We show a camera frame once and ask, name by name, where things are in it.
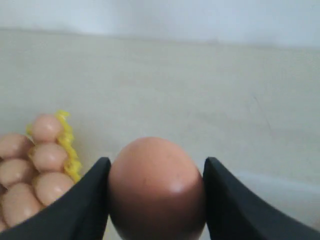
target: white table surface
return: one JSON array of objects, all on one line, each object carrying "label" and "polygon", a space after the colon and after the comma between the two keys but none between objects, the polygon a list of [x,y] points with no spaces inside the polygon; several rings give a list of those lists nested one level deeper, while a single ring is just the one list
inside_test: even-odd
[{"label": "white table surface", "polygon": [[141,136],[320,185],[320,52],[0,31],[0,134],[71,113],[84,170]]}]

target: white wall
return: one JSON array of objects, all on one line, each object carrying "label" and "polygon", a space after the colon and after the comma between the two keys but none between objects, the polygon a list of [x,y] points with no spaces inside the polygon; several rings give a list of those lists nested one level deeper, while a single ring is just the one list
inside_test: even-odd
[{"label": "white wall", "polygon": [[319,0],[1,0],[0,28],[320,47]]}]

